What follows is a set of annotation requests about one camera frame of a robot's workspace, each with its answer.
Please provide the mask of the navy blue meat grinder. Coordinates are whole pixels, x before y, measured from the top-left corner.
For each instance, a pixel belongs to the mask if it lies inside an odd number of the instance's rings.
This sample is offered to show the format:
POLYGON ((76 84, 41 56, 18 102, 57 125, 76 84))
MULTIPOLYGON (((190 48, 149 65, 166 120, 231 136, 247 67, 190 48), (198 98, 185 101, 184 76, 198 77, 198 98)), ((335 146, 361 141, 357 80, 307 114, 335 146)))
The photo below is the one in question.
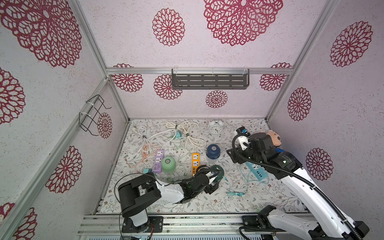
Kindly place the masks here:
POLYGON ((207 147, 206 150, 206 156, 211 159, 211 160, 216 160, 220 157, 221 155, 221 149, 218 145, 216 144, 210 144, 207 147))

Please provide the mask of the dark green meat grinder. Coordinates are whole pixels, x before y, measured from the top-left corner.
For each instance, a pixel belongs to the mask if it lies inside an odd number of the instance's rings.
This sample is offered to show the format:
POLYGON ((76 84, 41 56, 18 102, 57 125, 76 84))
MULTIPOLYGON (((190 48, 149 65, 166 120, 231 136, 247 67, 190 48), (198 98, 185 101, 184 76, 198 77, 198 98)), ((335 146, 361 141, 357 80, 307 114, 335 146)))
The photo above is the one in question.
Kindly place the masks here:
POLYGON ((218 183, 223 179, 224 174, 225 171, 221 166, 213 165, 208 169, 206 176, 209 177, 210 183, 218 183))

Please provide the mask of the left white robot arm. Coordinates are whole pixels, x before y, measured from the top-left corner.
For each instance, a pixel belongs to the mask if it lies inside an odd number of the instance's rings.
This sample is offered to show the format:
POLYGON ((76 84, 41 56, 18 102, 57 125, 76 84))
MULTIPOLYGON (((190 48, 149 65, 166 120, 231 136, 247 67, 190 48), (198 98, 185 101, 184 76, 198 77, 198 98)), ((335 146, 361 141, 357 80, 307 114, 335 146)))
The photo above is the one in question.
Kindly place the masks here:
POLYGON ((205 190, 215 189, 221 174, 219 169, 203 169, 189 179, 173 183, 160 181, 154 173, 133 174, 137 177, 115 186, 121 215, 135 228, 146 227, 150 224, 147 208, 152 204, 158 201, 167 204, 190 202, 205 190))

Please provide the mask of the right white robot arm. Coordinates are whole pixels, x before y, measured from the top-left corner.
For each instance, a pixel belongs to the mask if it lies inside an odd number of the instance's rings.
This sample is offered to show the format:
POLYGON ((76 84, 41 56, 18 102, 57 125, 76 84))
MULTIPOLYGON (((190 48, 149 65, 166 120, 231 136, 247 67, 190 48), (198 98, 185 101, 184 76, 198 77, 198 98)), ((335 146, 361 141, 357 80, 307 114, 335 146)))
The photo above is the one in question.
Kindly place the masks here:
POLYGON ((354 221, 314 183, 300 161, 281 150, 266 133, 250 134, 244 127, 236 130, 227 151, 233 163, 252 163, 289 187, 312 213, 315 220, 305 221, 268 205, 257 214, 250 231, 285 231, 303 240, 362 240, 370 229, 363 221, 354 221))

